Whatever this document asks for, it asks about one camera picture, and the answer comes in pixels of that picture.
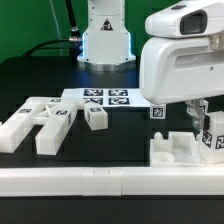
green wall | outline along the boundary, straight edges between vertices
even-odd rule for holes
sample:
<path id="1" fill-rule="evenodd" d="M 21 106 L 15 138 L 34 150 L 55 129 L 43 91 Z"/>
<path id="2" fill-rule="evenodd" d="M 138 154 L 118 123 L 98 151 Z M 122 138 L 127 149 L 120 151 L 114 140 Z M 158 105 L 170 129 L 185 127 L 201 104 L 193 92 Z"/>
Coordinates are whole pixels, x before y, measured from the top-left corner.
<path id="1" fill-rule="evenodd" d="M 63 0 L 53 0 L 62 37 L 70 36 L 70 27 Z M 126 27 L 132 35 L 132 51 L 141 54 L 149 38 L 145 33 L 145 19 L 152 12 L 178 0 L 126 0 Z M 73 0 L 77 23 L 81 32 L 87 27 L 87 0 Z M 0 0 L 0 62 L 20 56 L 38 43 L 57 39 L 49 0 Z M 59 55 L 58 50 L 38 51 L 34 55 Z"/>

white block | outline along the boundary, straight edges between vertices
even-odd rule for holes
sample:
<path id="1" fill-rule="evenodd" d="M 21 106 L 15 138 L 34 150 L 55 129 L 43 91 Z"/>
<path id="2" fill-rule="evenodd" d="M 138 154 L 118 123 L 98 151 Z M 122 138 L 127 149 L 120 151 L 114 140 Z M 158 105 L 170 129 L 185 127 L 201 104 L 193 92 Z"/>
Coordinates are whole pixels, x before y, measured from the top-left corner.
<path id="1" fill-rule="evenodd" d="M 2 125 L 0 127 L 0 152 L 14 152 L 33 128 L 32 117 L 43 109 L 41 101 L 26 102 Z"/>
<path id="2" fill-rule="evenodd" d="M 223 167 L 122 168 L 122 195 L 223 195 Z"/>
<path id="3" fill-rule="evenodd" d="M 209 113 L 210 128 L 209 131 L 214 135 L 224 135 L 224 112 Z"/>
<path id="4" fill-rule="evenodd" d="M 155 105 L 150 104 L 151 119 L 166 119 L 166 104 Z"/>
<path id="5" fill-rule="evenodd" d="M 86 103 L 84 106 L 86 122 L 95 130 L 108 128 L 108 114 L 98 103 Z"/>
<path id="6" fill-rule="evenodd" d="M 36 136 L 37 154 L 56 155 L 77 113 L 75 104 L 61 103 Z"/>
<path id="7" fill-rule="evenodd" d="M 201 166 L 199 142 L 191 132 L 169 132 L 168 140 L 162 135 L 150 142 L 150 165 L 152 167 Z"/>
<path id="8" fill-rule="evenodd" d="M 120 196 L 120 168 L 84 168 L 82 189 L 84 196 Z"/>

black tabletop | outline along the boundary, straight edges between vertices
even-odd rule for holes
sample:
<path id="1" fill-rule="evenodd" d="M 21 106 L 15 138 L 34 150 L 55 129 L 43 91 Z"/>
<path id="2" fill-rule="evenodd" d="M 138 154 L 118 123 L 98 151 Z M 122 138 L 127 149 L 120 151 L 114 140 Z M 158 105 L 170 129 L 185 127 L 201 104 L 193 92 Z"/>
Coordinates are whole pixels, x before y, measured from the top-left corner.
<path id="1" fill-rule="evenodd" d="M 138 88 L 136 68 L 93 72 L 69 57 L 16 57 L 0 65 L 0 121 L 31 96 L 60 97 L 67 88 Z M 210 109 L 222 110 L 222 97 Z M 105 108 L 109 128 L 91 131 L 82 111 L 56 156 L 36 154 L 35 127 L 13 154 L 0 153 L 0 168 L 149 166 L 149 139 L 155 132 L 193 131 L 184 103 L 167 105 L 165 120 L 149 108 Z M 222 223 L 222 197 L 39 197 L 2 198 L 2 223 Z"/>

